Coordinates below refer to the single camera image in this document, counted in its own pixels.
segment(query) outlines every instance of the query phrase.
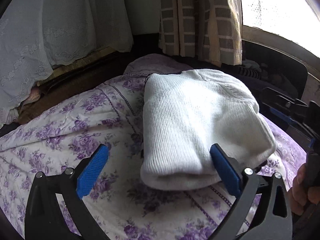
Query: metal screw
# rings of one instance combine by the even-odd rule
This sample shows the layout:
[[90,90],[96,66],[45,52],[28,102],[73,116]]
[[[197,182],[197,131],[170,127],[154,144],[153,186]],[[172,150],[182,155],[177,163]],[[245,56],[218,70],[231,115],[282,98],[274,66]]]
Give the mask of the metal screw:
[[279,172],[276,172],[276,173],[275,173],[275,177],[276,177],[277,179],[281,179],[281,178],[282,178],[282,176],[281,176],[281,174],[280,174]]
[[250,169],[250,168],[245,168],[244,169],[244,173],[247,174],[247,175],[252,175],[253,174],[253,170]]
[[74,169],[73,168],[67,168],[64,173],[67,175],[71,175],[73,173]]
[[39,179],[39,178],[42,178],[42,176],[43,176],[43,172],[42,172],[42,171],[37,172],[36,177],[37,177],[38,179]]

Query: finger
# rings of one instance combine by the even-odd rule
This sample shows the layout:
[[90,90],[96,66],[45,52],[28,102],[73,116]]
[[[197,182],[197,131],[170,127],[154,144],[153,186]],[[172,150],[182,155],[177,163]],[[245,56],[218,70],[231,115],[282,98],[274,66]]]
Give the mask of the finger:
[[291,211],[299,216],[301,216],[303,214],[303,206],[301,206],[297,201],[295,201],[295,199],[293,198],[292,195],[292,188],[289,189],[289,191],[287,192],[287,196],[290,202],[290,207],[291,207]]
[[297,182],[298,184],[301,184],[304,180],[306,174],[306,164],[300,166],[300,168],[297,171]]
[[320,202],[320,187],[309,188],[308,199],[311,203],[318,204]]
[[307,194],[301,184],[298,184],[298,177],[293,179],[292,183],[292,195],[295,201],[297,201],[301,206],[307,203]]

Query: wall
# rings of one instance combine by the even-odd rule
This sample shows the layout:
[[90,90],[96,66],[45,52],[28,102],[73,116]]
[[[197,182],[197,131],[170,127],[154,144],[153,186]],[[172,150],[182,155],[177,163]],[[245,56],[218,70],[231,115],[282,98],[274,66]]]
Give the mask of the wall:
[[124,0],[124,2],[132,35],[159,32],[159,0]]

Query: ribbed knit fabric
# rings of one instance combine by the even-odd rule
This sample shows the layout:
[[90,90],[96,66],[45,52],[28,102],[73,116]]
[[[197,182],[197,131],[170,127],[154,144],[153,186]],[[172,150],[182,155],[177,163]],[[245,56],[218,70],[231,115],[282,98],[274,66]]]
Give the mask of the ribbed knit fabric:
[[276,149],[259,105],[238,79],[218,70],[152,74],[145,86],[142,181],[161,190],[190,190],[220,180],[212,144],[242,168],[257,167]]

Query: plaid curtain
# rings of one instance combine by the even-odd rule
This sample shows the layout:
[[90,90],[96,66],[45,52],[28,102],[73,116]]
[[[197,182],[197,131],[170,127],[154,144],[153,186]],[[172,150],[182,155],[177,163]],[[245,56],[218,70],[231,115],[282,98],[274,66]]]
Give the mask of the plaid curtain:
[[160,0],[159,47],[165,54],[210,63],[242,61],[236,0]]

